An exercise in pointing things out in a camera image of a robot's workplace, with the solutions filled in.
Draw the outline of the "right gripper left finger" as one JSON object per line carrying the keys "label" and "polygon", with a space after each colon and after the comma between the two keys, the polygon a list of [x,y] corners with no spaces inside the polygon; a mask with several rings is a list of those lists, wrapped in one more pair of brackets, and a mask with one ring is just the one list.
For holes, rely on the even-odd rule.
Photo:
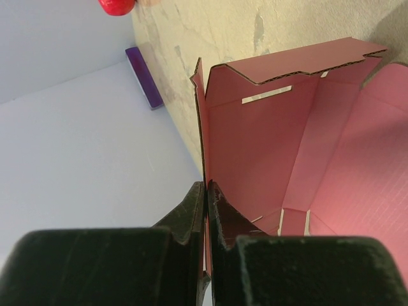
{"label": "right gripper left finger", "polygon": [[206,189],[148,228],[24,235],[1,271],[2,305],[201,305]]}

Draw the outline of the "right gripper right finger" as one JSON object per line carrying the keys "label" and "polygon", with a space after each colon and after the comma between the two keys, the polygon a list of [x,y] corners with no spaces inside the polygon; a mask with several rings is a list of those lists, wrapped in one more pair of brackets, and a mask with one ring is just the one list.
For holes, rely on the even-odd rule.
{"label": "right gripper right finger", "polygon": [[407,289],[378,240],[270,236],[207,185],[214,305],[406,305]]}

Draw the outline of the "pink paper box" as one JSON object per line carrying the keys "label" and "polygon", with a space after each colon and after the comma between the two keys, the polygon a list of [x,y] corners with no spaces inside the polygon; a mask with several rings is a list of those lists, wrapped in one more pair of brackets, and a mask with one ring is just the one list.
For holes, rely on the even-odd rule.
{"label": "pink paper box", "polygon": [[191,81],[203,175],[271,235],[378,239],[407,275],[407,66],[354,38]]}

